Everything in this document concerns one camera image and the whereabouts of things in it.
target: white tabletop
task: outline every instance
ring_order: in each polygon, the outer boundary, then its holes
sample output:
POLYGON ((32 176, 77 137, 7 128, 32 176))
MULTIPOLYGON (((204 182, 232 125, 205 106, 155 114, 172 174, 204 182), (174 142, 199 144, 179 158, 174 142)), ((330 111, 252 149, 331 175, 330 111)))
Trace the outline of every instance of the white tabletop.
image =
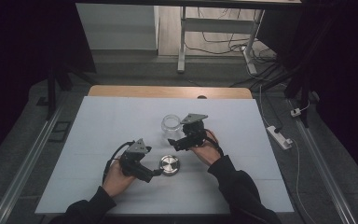
POLYGON ((255 181, 262 204, 275 212, 293 212, 255 100, 85 97, 62 154, 36 208, 37 214, 64 213, 71 203, 89 200, 101 185, 103 168, 123 143, 143 138, 152 150, 141 163, 157 169, 174 155, 181 169, 174 176, 136 180, 115 198, 116 215, 227 214, 227 203, 207 166, 191 151, 176 152, 163 138, 160 124, 168 114, 206 114, 237 170, 255 181))

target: gray carpet floor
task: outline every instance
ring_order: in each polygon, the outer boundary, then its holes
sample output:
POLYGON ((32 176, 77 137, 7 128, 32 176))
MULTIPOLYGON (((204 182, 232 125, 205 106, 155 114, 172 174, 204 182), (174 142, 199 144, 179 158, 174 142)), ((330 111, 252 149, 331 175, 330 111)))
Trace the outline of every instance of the gray carpet floor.
MULTIPOLYGON (((132 58, 118 63, 97 63, 98 75, 90 76, 102 84, 228 87, 235 82, 249 79, 242 60, 189 58, 186 63, 186 72, 178 75, 176 73, 177 64, 175 59, 149 58, 146 60, 145 58, 132 58)), ((267 66, 267 64, 258 64, 257 68, 263 70, 267 66)), ((82 99, 90 89, 90 84, 87 82, 73 75, 70 77, 74 87, 67 92, 68 99, 58 118, 60 125, 71 125, 74 122, 82 99)), ((236 88, 249 88, 254 82, 255 79, 248 80, 237 85, 236 88)), ((261 103, 258 92, 253 93, 258 104, 263 106, 267 122, 275 126, 279 126, 282 123, 282 134, 295 139, 298 145, 298 148, 294 147, 283 151, 273 139, 269 139, 282 176, 285 179, 292 204, 296 210, 294 213, 279 214, 279 217, 282 223, 312 223, 296 195, 297 153, 299 152, 298 194, 304 207, 316 223, 342 223, 298 131, 296 121, 290 117, 291 106, 288 104, 288 100, 283 97, 283 88, 284 86, 277 86, 267 93, 263 93, 261 103)), ((47 108, 36 105, 40 97, 47 97, 46 81, 40 82, 30 89, 27 106, 6 140, 0 146, 0 200, 46 122, 47 108)), ((297 105, 298 101, 291 99, 291 103, 297 105)), ((347 150, 319 118, 315 111, 316 104, 316 101, 312 101, 309 108, 310 130, 358 220, 358 167, 347 150)), ((52 133, 49 136, 50 141, 46 143, 7 223, 48 222, 48 217, 35 215, 34 210, 60 156, 64 145, 64 141, 61 140, 65 139, 65 137, 66 135, 60 132, 52 133)), ((196 219, 178 220, 175 218, 150 219, 150 223, 201 223, 200 220, 196 219)), ((147 223, 148 221, 142 220, 142 222, 139 222, 139 219, 129 218, 125 222, 147 223)))

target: person's left hand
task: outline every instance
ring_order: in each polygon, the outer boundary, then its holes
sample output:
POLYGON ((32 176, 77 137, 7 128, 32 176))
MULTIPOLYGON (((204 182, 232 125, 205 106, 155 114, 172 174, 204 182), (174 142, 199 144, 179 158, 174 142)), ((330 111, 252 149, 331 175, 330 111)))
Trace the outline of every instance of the person's left hand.
POLYGON ((132 181, 136 179, 134 176, 125 176, 123 174, 118 159, 110 166, 106 179, 103 182, 103 189, 110 197, 115 197, 124 192, 132 181))

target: wooden floor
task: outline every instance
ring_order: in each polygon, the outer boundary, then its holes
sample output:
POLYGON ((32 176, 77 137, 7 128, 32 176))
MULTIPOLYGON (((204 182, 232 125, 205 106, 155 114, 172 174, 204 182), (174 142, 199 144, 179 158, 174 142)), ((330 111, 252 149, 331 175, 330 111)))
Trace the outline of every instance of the wooden floor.
MULTIPOLYGON (((158 55, 160 56, 177 56, 180 44, 180 7, 159 7, 159 35, 158 35, 158 55)), ((188 18, 209 18, 220 20, 247 20, 251 21, 254 17, 254 10, 251 9, 231 9, 231 8, 208 8, 200 7, 200 15, 196 7, 188 7, 186 9, 186 16, 188 18)), ((203 49, 211 52, 226 52, 230 50, 228 40, 233 34, 215 34, 204 33, 208 41, 227 41, 223 43, 207 42, 202 36, 201 32, 186 32, 185 42, 188 47, 186 55, 201 55, 201 56, 238 56, 241 57, 240 52, 230 52, 225 54, 212 54, 203 52, 203 49)), ((249 35, 234 34, 229 43, 230 46, 245 44, 249 35)), ((258 52, 267 49, 261 42, 256 41, 253 49, 258 52)))

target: hand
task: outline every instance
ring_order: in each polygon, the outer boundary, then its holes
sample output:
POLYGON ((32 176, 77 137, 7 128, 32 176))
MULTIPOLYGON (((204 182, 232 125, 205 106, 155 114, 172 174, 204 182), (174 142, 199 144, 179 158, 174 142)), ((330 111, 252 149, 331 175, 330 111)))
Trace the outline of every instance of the hand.
POLYGON ((106 179, 103 182, 103 189, 110 197, 115 197, 124 192, 134 179, 136 179, 134 176, 123 175, 120 163, 118 160, 115 160, 110 166, 106 179))
MULTIPOLYGON (((219 143, 212 131, 207 131, 206 133, 209 138, 213 139, 216 143, 219 143)), ((220 159, 220 153, 208 140, 206 140, 202 146, 191 147, 190 150, 196 153, 197 157, 208 166, 211 166, 214 162, 220 159)))

